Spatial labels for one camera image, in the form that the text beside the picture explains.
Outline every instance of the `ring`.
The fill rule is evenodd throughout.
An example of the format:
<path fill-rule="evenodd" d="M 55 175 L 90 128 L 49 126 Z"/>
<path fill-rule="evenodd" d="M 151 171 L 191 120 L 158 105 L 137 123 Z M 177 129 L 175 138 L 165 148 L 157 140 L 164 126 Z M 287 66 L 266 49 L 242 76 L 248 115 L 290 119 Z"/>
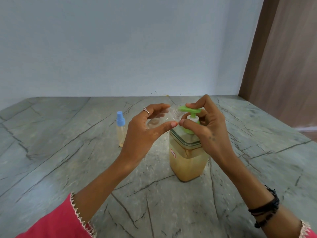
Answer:
<path fill-rule="evenodd" d="M 143 108 L 143 111 L 146 111 L 150 116 L 150 113 L 148 112 L 148 110 L 145 107 Z"/>

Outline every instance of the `lace trim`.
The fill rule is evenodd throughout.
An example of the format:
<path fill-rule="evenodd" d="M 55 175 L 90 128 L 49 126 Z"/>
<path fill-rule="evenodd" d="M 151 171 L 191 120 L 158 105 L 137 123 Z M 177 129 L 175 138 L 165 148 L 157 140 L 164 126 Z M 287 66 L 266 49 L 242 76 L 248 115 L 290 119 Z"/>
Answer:
<path fill-rule="evenodd" d="M 301 220 L 301 230 L 300 230 L 300 236 L 299 238 L 307 238 L 308 237 L 308 232 L 310 231 L 310 225 L 308 223 L 305 223 L 303 220 Z"/>
<path fill-rule="evenodd" d="M 74 203 L 74 192 L 70 193 L 70 203 L 72 204 L 72 207 L 75 211 L 75 214 L 78 218 L 78 220 L 80 221 L 82 227 L 85 229 L 85 231 L 88 232 L 88 234 L 92 237 L 92 238 L 96 238 L 97 237 L 97 232 L 95 232 L 95 227 L 93 226 L 92 223 L 90 223 L 90 221 L 86 224 L 85 221 L 82 221 L 82 217 L 79 216 L 79 212 L 77 212 L 77 208 L 75 208 L 75 203 Z"/>

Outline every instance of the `label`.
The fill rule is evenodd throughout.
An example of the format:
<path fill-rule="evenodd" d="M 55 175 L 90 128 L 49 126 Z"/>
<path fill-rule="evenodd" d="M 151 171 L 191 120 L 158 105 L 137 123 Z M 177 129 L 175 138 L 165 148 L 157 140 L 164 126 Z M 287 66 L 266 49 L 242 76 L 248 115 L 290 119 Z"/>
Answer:
<path fill-rule="evenodd" d="M 174 158 L 176 159 L 176 154 L 174 153 L 174 151 L 171 149 L 171 153 L 174 156 Z"/>

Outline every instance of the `blue spray nozzle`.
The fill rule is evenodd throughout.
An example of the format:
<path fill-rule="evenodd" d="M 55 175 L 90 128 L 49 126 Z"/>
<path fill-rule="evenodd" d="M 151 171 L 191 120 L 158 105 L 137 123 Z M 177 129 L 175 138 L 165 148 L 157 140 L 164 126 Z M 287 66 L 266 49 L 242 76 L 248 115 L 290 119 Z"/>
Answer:
<path fill-rule="evenodd" d="M 125 119 L 121 111 L 117 112 L 117 125 L 118 126 L 125 126 Z"/>

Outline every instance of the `fingernail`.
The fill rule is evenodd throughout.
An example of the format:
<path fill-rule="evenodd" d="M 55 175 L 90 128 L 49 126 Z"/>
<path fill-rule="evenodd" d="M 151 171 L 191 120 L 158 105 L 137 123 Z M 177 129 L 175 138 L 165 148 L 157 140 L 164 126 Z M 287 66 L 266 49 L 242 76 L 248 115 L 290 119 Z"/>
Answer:
<path fill-rule="evenodd" d="M 176 127 L 177 126 L 177 122 L 172 122 L 171 126 L 172 126 L 172 128 Z"/>

